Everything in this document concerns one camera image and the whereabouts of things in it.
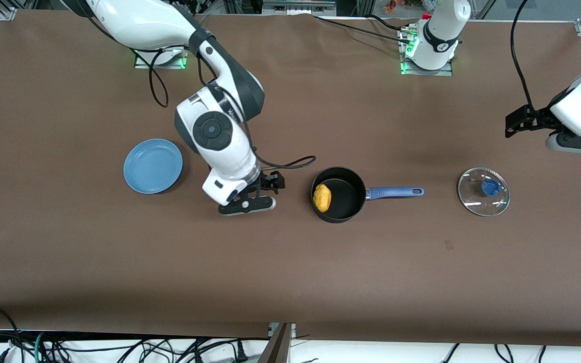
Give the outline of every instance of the potato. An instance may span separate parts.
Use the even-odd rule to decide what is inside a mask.
[[[326,212],[330,207],[330,189],[325,184],[318,185],[313,192],[313,203],[320,212]]]

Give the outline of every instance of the blue lid knob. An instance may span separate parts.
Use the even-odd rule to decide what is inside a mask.
[[[496,196],[500,189],[501,185],[493,179],[486,179],[481,183],[481,190],[487,196]]]

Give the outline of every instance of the pan handle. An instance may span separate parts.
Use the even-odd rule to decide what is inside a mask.
[[[421,187],[380,187],[367,189],[367,200],[398,198],[405,196],[422,196],[425,189]]]

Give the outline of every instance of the tabletop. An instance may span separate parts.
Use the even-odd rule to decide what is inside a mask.
[[[452,77],[401,75],[392,41],[311,16],[204,25],[263,84],[250,122],[261,156],[318,156],[283,172],[272,211],[226,218],[201,190],[207,166],[173,126],[201,87],[194,58],[159,71],[161,108],[147,71],[87,19],[19,11],[0,23],[0,307],[21,328],[257,336],[292,321],[316,339],[581,345],[581,155],[548,151],[544,131],[503,137],[525,102],[509,23],[468,23]],[[536,106],[581,74],[572,24],[521,23],[517,42]],[[149,138],[185,159],[160,195],[122,174]],[[335,165],[426,195],[325,223],[308,194]],[[459,202],[471,167],[505,178],[503,214]]]

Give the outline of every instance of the round plate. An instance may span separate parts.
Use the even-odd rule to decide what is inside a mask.
[[[183,155],[164,139],[145,140],[125,159],[125,181],[139,193],[155,194],[170,188],[183,170]]]
[[[471,168],[464,172],[456,191],[463,205],[482,217],[497,216],[510,204],[510,190],[505,180],[488,168]]]

